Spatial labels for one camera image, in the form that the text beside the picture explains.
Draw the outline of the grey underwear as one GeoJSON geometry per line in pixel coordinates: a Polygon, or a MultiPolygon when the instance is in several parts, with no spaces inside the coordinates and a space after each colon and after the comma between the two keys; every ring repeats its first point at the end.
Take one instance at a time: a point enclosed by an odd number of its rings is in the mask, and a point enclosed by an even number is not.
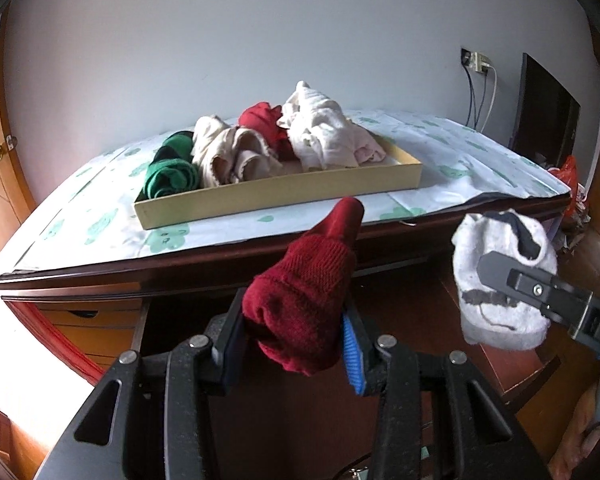
{"type": "Polygon", "coordinates": [[[468,344],[527,351],[544,341],[550,320],[531,292],[514,291],[521,271],[554,275],[557,260],[539,221],[506,211],[466,214],[452,236],[460,328],[468,344]]]}

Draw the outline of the dark red underwear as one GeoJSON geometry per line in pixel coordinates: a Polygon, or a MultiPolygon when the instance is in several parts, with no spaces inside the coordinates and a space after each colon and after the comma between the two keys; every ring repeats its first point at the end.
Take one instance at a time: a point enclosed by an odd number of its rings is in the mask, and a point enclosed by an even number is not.
{"type": "Polygon", "coordinates": [[[312,376],[339,359],[363,214],[356,198],[340,200],[288,246],[282,260],[256,276],[242,297],[242,314],[260,349],[287,372],[312,376]]]}

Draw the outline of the green underwear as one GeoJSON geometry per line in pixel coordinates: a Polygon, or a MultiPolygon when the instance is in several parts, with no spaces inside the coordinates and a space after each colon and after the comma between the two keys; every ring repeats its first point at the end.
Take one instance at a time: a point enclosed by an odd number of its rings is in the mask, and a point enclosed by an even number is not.
{"type": "Polygon", "coordinates": [[[156,151],[148,165],[139,200],[154,200],[195,191],[200,170],[193,162],[194,134],[189,130],[172,133],[156,151]]]}

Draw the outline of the beige dotted underwear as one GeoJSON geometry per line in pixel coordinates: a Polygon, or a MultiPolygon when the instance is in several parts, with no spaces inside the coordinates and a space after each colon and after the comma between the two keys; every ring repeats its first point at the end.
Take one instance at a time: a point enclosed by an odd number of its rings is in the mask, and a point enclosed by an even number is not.
{"type": "Polygon", "coordinates": [[[203,188],[277,177],[284,166],[256,130],[201,116],[193,133],[193,163],[203,188]]]}

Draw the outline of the white dotted underwear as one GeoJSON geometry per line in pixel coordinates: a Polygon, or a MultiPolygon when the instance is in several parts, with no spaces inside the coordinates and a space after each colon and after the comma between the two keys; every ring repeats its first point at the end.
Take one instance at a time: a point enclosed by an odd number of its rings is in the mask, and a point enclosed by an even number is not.
{"type": "Polygon", "coordinates": [[[335,100],[300,80],[282,112],[278,124],[287,130],[303,171],[361,166],[354,149],[374,137],[351,122],[335,100]]]}

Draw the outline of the bright red underwear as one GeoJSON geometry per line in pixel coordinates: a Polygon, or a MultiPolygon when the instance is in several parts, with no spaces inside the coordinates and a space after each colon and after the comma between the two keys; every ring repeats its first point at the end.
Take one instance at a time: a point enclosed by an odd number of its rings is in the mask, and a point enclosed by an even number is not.
{"type": "Polygon", "coordinates": [[[264,140],[282,162],[297,160],[288,138],[287,130],[278,124],[283,112],[280,105],[259,102],[246,108],[238,118],[238,125],[260,133],[264,140]]]}

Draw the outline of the pale pink underwear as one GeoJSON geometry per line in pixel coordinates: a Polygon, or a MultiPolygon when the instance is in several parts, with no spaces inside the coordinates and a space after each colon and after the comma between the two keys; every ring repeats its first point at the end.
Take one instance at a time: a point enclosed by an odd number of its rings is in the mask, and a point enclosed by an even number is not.
{"type": "Polygon", "coordinates": [[[374,138],[364,140],[354,149],[353,154],[359,165],[367,164],[368,162],[382,162],[386,158],[385,150],[374,138]]]}

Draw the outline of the dark wooden dresser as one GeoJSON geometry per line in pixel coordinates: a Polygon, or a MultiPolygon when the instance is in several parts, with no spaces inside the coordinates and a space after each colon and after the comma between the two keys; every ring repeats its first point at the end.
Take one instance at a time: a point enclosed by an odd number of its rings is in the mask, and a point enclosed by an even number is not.
{"type": "MultiPolygon", "coordinates": [[[[362,315],[414,350],[464,351],[519,410],[560,359],[551,344],[530,351],[466,344],[451,271],[451,237],[459,224],[459,214],[445,212],[363,228],[355,245],[353,300],[362,315]]],[[[124,350],[152,356],[201,332],[290,243],[284,234],[88,266],[0,272],[0,297],[54,356],[97,382],[124,350]]],[[[126,437],[117,441],[114,402],[123,390],[109,388],[70,471],[100,479],[106,453],[116,451],[117,478],[162,478],[163,391],[160,378],[140,382],[126,437]]],[[[238,385],[209,406],[222,478],[328,479],[364,464],[378,403],[353,392],[342,364],[306,377],[250,347],[238,385]]]]}

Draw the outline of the red plastic bag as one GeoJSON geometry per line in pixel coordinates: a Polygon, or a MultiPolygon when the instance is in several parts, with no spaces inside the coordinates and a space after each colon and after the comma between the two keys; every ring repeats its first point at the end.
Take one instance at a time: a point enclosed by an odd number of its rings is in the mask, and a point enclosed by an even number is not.
{"type": "Polygon", "coordinates": [[[578,170],[577,159],[573,155],[568,155],[562,166],[553,167],[548,170],[555,178],[565,183],[569,188],[570,203],[565,211],[566,216],[571,216],[576,210],[578,195],[578,170]]]}

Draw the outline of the black monitor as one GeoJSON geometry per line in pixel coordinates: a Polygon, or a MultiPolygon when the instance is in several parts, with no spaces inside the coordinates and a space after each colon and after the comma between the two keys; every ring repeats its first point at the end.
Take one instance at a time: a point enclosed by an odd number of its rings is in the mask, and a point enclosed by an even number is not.
{"type": "Polygon", "coordinates": [[[508,148],[544,168],[572,154],[580,103],[535,58],[522,54],[518,106],[508,148]]]}

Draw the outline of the white green-patterned table cloth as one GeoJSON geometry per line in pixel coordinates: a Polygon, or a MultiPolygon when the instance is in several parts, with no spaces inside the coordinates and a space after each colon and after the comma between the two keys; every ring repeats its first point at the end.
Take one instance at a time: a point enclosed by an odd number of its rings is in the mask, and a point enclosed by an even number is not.
{"type": "MultiPolygon", "coordinates": [[[[497,198],[554,198],[567,185],[476,130],[407,112],[356,110],[388,159],[338,170],[366,223],[408,220],[497,198]]],[[[161,136],[87,162],[35,209],[0,252],[0,276],[145,258],[302,232],[336,202],[329,175],[291,174],[139,203],[161,136]]]]}

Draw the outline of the shallow gold cardboard tray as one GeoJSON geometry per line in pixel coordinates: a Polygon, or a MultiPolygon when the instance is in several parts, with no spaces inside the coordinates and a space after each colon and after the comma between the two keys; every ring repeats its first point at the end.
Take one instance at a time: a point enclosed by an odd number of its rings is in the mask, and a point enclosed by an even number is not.
{"type": "Polygon", "coordinates": [[[227,214],[418,188],[422,163],[383,136],[373,137],[386,152],[382,162],[200,188],[154,200],[137,199],[135,213],[143,229],[150,230],[227,214]]]}

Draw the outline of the wall power outlet with plugs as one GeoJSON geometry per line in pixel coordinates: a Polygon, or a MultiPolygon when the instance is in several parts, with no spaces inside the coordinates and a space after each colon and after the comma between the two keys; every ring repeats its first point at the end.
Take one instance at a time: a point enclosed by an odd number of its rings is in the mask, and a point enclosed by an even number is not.
{"type": "Polygon", "coordinates": [[[476,73],[486,73],[492,68],[491,60],[485,54],[465,48],[460,49],[460,62],[476,73]]]}

